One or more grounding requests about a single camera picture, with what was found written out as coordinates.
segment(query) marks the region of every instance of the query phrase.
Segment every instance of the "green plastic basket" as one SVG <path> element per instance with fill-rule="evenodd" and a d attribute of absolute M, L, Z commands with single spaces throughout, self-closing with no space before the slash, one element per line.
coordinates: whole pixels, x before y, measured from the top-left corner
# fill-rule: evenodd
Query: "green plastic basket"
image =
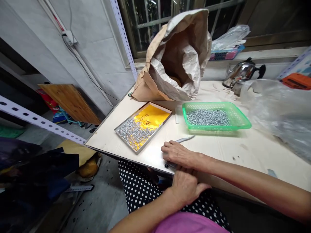
<path fill-rule="evenodd" d="M 227 113 L 230 126 L 224 125 L 192 125 L 187 119 L 187 113 L 194 111 L 196 109 L 207 109 L 207 110 L 223 110 Z M 241 112 L 241 110 L 230 102 L 203 102 L 203 103 L 184 103 L 182 105 L 182 111 L 188 130 L 190 131 L 202 131 L 202 130 L 213 130 L 213 131 L 234 131 L 238 129 L 249 129 L 252 124 L 247 119 L 247 117 Z"/>

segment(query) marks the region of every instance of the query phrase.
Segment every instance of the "polka dot skirt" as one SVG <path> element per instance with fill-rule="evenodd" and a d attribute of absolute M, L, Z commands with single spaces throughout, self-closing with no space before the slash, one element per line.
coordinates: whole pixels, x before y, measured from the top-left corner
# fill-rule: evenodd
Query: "polka dot skirt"
<path fill-rule="evenodd" d="M 143 166 L 126 160 L 119 160 L 118 166 L 127 208 L 130 213 L 155 200 L 162 194 L 159 187 L 149 178 Z M 220 211 L 210 189 L 202 192 L 198 199 L 192 204 L 186 205 L 181 211 L 205 216 L 231 232 L 227 218 Z"/>

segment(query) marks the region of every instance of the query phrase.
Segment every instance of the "pile of screws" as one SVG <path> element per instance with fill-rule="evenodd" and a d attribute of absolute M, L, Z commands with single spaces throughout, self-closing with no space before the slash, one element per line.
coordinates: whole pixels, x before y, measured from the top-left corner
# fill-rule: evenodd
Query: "pile of screws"
<path fill-rule="evenodd" d="M 116 133 L 128 144 L 134 151 L 139 148 L 151 137 L 158 128 L 142 128 L 140 121 L 134 118 L 127 120 L 116 129 Z"/>
<path fill-rule="evenodd" d="M 230 126 L 229 118 L 224 110 L 196 109 L 187 113 L 187 119 L 192 125 Z"/>

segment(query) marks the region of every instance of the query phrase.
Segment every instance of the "kettle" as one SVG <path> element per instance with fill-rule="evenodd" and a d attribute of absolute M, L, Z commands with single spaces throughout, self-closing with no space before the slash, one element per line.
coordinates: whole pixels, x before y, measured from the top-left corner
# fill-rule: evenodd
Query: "kettle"
<path fill-rule="evenodd" d="M 233 88 L 234 84 L 240 79 L 250 80 L 255 71 L 259 71 L 258 79 L 262 78 L 266 72 L 266 65 L 262 65 L 260 68 L 256 68 L 255 65 L 252 58 L 240 62 L 233 70 L 230 69 L 230 64 L 228 64 L 223 86 Z"/>

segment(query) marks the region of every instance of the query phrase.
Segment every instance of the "brown paper bag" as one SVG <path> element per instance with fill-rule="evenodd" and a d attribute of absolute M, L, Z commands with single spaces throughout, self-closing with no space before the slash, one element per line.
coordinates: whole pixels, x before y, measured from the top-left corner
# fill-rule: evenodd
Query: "brown paper bag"
<path fill-rule="evenodd" d="M 207 9 L 178 14 L 151 41 L 132 96 L 138 101 L 193 100 L 211 56 Z"/>

